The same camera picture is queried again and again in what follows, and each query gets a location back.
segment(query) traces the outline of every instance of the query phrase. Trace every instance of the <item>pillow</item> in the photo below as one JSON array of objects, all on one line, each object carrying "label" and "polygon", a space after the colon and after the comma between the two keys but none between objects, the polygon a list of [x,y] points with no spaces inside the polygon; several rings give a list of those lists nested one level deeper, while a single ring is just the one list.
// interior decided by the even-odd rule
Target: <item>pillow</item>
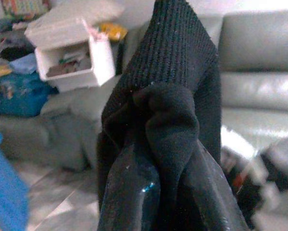
[{"label": "pillow", "polygon": [[111,0],[69,0],[31,22],[28,29],[47,27],[56,22],[75,18],[84,18],[89,26],[93,26],[118,18],[124,9],[121,4]]}]

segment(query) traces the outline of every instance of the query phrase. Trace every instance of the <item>yellow bag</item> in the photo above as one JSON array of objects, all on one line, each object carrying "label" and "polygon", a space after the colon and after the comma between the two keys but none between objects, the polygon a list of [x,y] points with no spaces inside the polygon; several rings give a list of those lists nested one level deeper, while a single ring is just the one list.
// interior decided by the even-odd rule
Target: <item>yellow bag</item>
[{"label": "yellow bag", "polygon": [[114,23],[101,23],[100,29],[109,36],[111,41],[115,42],[123,40],[128,33],[127,29]]}]

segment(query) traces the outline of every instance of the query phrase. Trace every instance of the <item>box lid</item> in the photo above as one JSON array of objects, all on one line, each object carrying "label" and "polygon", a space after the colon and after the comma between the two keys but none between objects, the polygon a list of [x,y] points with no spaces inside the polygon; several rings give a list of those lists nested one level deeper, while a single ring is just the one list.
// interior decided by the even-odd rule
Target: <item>box lid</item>
[{"label": "box lid", "polygon": [[89,38],[88,26],[83,18],[72,18],[46,26],[39,20],[25,31],[25,35],[43,50],[75,44]]}]

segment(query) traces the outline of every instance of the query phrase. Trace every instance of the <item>black knit fabric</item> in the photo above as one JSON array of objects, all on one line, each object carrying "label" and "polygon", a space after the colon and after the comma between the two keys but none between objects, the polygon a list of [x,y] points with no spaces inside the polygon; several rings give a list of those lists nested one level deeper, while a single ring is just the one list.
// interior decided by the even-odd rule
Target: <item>black knit fabric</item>
[{"label": "black knit fabric", "polygon": [[148,30],[115,87],[102,120],[121,108],[132,92],[150,84],[181,84],[196,92],[216,65],[216,48],[185,0],[157,0]]},{"label": "black knit fabric", "polygon": [[145,124],[145,139],[161,180],[158,230],[173,229],[169,227],[179,210],[175,208],[178,185],[190,157],[196,155],[197,139],[219,162],[217,63],[216,48],[190,5],[185,0],[157,0],[144,39],[102,114],[100,203],[111,166],[124,147],[126,131]]}]

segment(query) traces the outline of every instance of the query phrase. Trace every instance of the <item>white cardboard box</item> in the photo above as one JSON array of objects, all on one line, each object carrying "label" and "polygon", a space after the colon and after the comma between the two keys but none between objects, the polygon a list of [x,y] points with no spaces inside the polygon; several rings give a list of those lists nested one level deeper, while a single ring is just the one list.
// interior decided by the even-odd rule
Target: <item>white cardboard box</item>
[{"label": "white cardboard box", "polygon": [[[101,86],[115,76],[115,66],[110,42],[95,40],[87,32],[83,19],[67,20],[52,25],[48,30],[29,30],[25,35],[37,47],[37,59],[40,79],[48,81],[60,92],[75,88]],[[49,68],[59,64],[64,54],[81,47],[87,47],[91,59],[91,68],[64,75],[47,77]]]}]

